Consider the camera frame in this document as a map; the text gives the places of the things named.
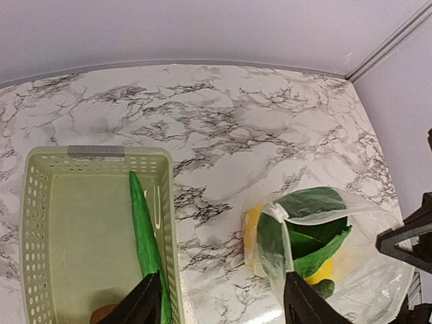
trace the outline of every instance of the brown object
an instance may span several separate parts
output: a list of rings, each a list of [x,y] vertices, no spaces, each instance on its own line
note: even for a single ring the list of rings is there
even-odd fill
[[[90,318],[90,324],[97,324],[108,316],[117,305],[107,305],[95,310]]]

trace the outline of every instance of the plastic basket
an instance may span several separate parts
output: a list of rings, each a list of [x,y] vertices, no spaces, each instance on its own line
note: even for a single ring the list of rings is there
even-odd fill
[[[182,324],[172,162],[158,148],[39,147],[27,158],[20,226],[27,323],[89,323],[142,279],[129,171],[144,189],[171,296]]]

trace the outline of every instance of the marble pattern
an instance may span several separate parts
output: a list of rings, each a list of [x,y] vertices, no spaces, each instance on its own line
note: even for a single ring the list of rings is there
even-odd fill
[[[255,67],[160,65],[71,74],[0,90],[0,309],[24,323],[18,214],[24,162],[43,145],[160,146],[175,162],[187,323],[283,323],[244,265],[242,210],[330,185],[399,214],[352,84]]]

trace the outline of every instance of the green vegetable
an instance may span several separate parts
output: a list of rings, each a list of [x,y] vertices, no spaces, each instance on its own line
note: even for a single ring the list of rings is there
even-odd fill
[[[322,241],[317,240],[306,234],[288,230],[291,242],[292,258],[298,259],[305,257],[306,255],[313,253],[320,248],[323,248],[325,244]]]
[[[339,250],[342,242],[351,232],[351,227],[347,227],[339,235],[336,235],[326,246],[310,253],[302,258],[294,260],[294,269],[303,278],[310,277]]]
[[[324,244],[328,244],[336,235],[340,234],[348,224],[348,218],[344,217],[341,219],[336,219],[335,221],[330,221],[329,223],[324,223],[321,225],[296,225],[286,222],[288,230],[291,232],[302,233],[310,236]]]
[[[335,291],[335,283],[333,280],[324,279],[319,283],[311,286],[311,288],[322,298],[327,299],[333,295]]]
[[[130,196],[132,198],[132,218],[136,236],[136,252],[140,262],[141,273],[146,277],[151,273],[158,273],[162,285],[161,324],[171,323],[171,301],[167,291],[165,275],[162,270],[161,255],[157,248],[155,234],[151,225],[150,211],[144,192],[136,174],[129,173]]]
[[[287,194],[276,201],[290,218],[346,209],[342,197],[332,188],[316,187]]]
[[[290,218],[346,209],[341,196],[328,187],[293,192],[276,202]],[[347,217],[314,226],[285,224],[290,235],[294,270],[303,278],[317,272],[338,251],[351,231]],[[259,258],[265,273],[274,279],[280,278],[278,273],[286,270],[283,234],[282,224],[271,215],[261,213],[256,233]]]

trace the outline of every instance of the clear plastic bag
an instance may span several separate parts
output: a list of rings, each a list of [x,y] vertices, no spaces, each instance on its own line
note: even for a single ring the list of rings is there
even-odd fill
[[[269,279],[280,304],[287,271],[297,268],[306,277],[321,264],[320,257],[331,255],[334,266],[330,279],[335,290],[327,302],[337,312],[353,323],[387,324],[396,317],[414,269],[380,254],[375,242],[379,233],[403,225],[398,218],[359,195],[329,187],[300,190],[260,203],[265,204],[258,206],[254,215],[246,213],[245,260],[256,275]],[[305,227],[305,233],[312,236],[315,229],[321,231],[316,243],[321,245],[314,246],[308,236],[304,243],[303,236],[293,241],[293,234],[297,235],[293,228],[302,231]],[[409,249],[410,242],[402,247]],[[314,262],[299,268],[303,254]]]

